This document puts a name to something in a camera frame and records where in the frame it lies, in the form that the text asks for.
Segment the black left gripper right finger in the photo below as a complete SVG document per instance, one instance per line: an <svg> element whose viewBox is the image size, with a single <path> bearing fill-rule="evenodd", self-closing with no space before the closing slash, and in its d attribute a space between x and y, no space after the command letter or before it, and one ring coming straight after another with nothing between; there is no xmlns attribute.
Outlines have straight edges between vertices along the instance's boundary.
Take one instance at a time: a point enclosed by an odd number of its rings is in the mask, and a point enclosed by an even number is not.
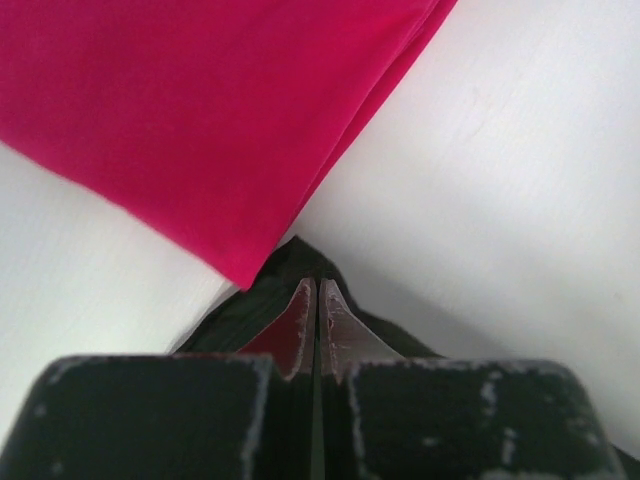
<svg viewBox="0 0 640 480"><path fill-rule="evenodd" d="M370 479L353 378L362 363L397 361L400 354L354 315L333 279L319 287L317 332L325 477Z"/></svg>

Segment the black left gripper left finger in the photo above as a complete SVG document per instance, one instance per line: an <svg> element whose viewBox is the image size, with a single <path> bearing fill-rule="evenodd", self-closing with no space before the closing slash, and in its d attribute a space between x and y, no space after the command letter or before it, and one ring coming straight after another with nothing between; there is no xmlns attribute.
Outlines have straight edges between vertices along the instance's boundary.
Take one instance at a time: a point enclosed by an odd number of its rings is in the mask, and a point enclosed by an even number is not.
<svg viewBox="0 0 640 480"><path fill-rule="evenodd" d="M261 391L253 429L253 479L308 479L311 470L316 284L305 278L282 313L238 350L268 355L271 379Z"/></svg>

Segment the black t shirt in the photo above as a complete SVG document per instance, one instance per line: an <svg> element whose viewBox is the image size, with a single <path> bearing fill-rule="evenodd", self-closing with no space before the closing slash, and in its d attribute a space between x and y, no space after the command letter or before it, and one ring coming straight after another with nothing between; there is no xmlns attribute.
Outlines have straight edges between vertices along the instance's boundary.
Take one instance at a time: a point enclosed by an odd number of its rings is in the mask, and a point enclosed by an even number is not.
<svg viewBox="0 0 640 480"><path fill-rule="evenodd" d="M318 327L319 287L335 280L351 311L400 354L397 361L362 363L354 376L370 479L635 479L639 462L613 446L591 401L565 367L540 360L444 358L385 319L361 310L337 267L301 239L276 250L253 286L208 313L180 347L183 354L217 354L223 380L247 385L254 419L242 461L251 477L253 429L261 391L271 379L268 355L241 355L284 311L299 282L316 284L313 425L310 476L325 475ZM257 367L250 382L241 358Z"/></svg>

